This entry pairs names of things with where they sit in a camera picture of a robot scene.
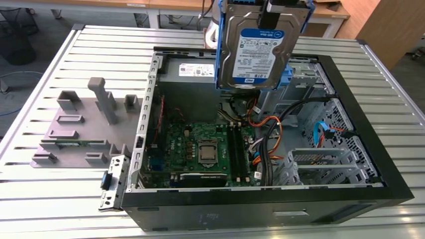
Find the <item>wooden table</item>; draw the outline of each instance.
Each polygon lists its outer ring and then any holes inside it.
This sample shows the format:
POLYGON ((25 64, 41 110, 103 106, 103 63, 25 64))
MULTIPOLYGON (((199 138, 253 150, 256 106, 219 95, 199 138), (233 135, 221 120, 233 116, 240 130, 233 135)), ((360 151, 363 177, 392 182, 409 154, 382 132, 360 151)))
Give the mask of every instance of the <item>wooden table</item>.
MULTIPOLYGON (((160 15, 197 16, 203 0, 1 0, 1 6, 71 9, 107 12, 144 13, 149 16, 151 28, 160 28, 160 15)), ((205 0, 205 9, 211 0, 205 0)), ((323 37, 335 37, 349 14, 343 7, 335 12, 323 3, 315 3, 316 11, 309 23, 325 24, 323 37)))
MULTIPOLYGON (((205 9, 208 9, 211 5, 211 0, 205 0, 205 9)), ((339 11, 332 11, 327 8, 325 3, 315 3, 316 10, 313 13, 313 17, 309 20, 311 27, 316 28, 312 32, 315 34, 321 31, 321 35, 327 38, 333 38, 339 32, 341 24, 345 19, 351 17, 349 13, 345 11, 343 6, 339 8, 339 11)), ((203 0, 151 0, 149 1, 149 24, 151 28, 160 27, 160 15, 188 15, 188 16, 197 16, 203 10, 203 0)))

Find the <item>table leg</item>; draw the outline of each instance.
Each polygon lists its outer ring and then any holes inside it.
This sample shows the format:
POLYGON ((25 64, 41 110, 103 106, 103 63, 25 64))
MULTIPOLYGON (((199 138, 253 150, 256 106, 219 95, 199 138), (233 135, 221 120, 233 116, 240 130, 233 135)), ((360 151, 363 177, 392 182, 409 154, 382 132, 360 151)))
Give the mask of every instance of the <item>table leg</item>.
POLYGON ((8 90, 8 86, 4 82, 4 80, 0 79, 0 92, 4 93, 4 92, 7 92, 7 90, 8 90))
POLYGON ((328 25, 324 37, 325 38, 335 38, 340 27, 343 25, 344 19, 343 18, 332 18, 331 19, 331 24, 328 25))
POLYGON ((173 15, 168 15, 168 23, 169 24, 175 24, 175 18, 173 18, 173 15))
POLYGON ((151 28, 161 28, 160 26, 160 11, 157 9, 147 9, 151 28))
POLYGON ((61 19, 61 15, 60 15, 61 10, 51 9, 51 12, 52 12, 53 17, 55 17, 56 19, 61 19))

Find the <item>motherboard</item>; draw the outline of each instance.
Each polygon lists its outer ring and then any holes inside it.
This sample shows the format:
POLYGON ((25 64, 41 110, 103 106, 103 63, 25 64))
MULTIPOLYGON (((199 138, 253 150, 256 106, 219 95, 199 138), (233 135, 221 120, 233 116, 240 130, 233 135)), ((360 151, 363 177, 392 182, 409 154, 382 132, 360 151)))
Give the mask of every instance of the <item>motherboard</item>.
POLYGON ((149 158, 153 188, 256 184, 247 150, 252 127, 175 123, 164 134, 164 155, 149 158))

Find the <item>ram slot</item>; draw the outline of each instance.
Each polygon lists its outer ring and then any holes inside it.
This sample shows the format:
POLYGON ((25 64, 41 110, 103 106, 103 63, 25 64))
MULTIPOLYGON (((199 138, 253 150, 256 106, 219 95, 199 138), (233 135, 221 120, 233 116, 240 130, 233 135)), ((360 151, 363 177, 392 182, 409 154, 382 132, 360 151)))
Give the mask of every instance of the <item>ram slot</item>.
POLYGON ((227 149, 228 149, 228 156, 231 161, 231 174, 232 174, 232 181, 236 181, 239 177, 239 161, 237 161, 237 154, 236 154, 236 139, 235 139, 235 127, 227 127, 227 149))
POLYGON ((244 153, 244 140, 241 136, 240 127, 236 126, 227 128, 227 141, 231 160, 232 180, 239 181, 248 176, 244 153))
POLYGON ((248 177, 247 169, 247 157, 245 157, 245 144, 244 137, 241 135, 240 127, 235 127, 235 142, 236 142, 236 154, 237 154, 237 165, 239 165, 239 177, 245 180, 248 177))

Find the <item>metal table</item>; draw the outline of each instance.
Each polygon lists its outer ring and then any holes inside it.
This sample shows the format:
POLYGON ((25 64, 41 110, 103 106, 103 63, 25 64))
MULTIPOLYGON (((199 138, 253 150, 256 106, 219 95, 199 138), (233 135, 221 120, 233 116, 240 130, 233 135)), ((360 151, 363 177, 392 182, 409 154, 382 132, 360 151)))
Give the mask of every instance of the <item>metal table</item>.
POLYGON ((0 143, 0 238, 413 238, 425 237, 425 117, 368 46, 301 37, 296 53, 331 55, 394 160, 414 199, 340 225, 145 233, 124 212, 99 213, 97 169, 33 169, 31 157, 63 90, 95 97, 91 77, 115 97, 143 97, 157 46, 203 47, 203 32, 85 26, 72 30, 0 143))

